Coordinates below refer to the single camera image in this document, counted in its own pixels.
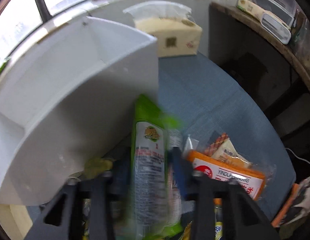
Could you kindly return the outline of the orange white snack packet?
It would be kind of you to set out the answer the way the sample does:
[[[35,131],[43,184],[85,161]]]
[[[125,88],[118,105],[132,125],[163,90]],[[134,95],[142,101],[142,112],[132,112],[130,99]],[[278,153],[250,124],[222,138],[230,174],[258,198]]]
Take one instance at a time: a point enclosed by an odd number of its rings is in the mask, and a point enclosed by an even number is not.
[[[236,180],[253,200],[259,198],[265,187],[266,176],[262,172],[226,164],[195,150],[190,150],[186,159],[192,163],[195,171],[211,179]]]

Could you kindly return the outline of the green snack bag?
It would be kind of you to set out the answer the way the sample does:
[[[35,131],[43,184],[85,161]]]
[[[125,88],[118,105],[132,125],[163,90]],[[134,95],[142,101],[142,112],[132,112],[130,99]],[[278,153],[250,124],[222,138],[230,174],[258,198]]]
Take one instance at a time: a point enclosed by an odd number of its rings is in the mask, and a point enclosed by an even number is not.
[[[181,147],[180,123],[141,94],[134,108],[129,229],[131,239],[165,239],[182,231],[182,200],[168,151]]]

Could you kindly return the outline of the clear wrapped toast snack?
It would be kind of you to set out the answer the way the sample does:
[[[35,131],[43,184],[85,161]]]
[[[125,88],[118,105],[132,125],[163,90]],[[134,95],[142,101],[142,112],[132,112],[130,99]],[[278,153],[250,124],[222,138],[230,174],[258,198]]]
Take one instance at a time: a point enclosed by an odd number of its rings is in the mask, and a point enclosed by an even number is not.
[[[235,150],[227,133],[222,133],[213,143],[211,143],[204,150],[204,155],[241,168],[250,168],[252,166],[250,161],[241,156]]]

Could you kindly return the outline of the white storage box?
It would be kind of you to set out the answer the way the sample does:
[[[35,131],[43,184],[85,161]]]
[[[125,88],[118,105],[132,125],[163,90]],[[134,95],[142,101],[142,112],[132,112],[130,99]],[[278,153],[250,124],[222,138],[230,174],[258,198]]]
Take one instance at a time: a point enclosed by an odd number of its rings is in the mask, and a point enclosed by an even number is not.
[[[140,94],[158,97],[157,39],[83,17],[0,76],[0,204],[41,205],[130,133]]]

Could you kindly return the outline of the wooden side shelf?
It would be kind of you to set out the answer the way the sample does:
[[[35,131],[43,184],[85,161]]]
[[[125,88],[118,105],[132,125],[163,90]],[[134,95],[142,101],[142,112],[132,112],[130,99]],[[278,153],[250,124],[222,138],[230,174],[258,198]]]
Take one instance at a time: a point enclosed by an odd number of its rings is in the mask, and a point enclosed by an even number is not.
[[[236,7],[212,2],[209,5],[209,58],[221,64],[243,49],[245,38],[260,39],[261,50],[267,48],[276,51],[285,61],[293,67],[302,83],[310,93],[310,75],[303,64],[293,54],[291,49],[280,43],[272,34],[265,30],[261,24],[251,16]]]

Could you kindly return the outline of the white digital clock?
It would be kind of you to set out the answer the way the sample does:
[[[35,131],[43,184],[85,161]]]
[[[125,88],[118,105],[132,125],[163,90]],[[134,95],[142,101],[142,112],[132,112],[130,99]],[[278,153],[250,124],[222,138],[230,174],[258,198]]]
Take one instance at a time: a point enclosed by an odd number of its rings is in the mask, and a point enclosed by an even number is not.
[[[287,45],[289,43],[291,39],[291,30],[285,22],[282,22],[276,15],[270,11],[265,11],[261,16],[260,23],[282,44]]]

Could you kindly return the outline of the beige tissue pack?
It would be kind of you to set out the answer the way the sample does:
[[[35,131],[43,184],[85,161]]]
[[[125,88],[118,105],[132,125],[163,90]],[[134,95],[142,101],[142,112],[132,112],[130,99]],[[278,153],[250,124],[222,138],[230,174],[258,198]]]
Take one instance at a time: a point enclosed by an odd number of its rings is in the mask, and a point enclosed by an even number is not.
[[[196,55],[203,29],[186,5],[152,0],[123,10],[135,28],[157,38],[158,57]]]

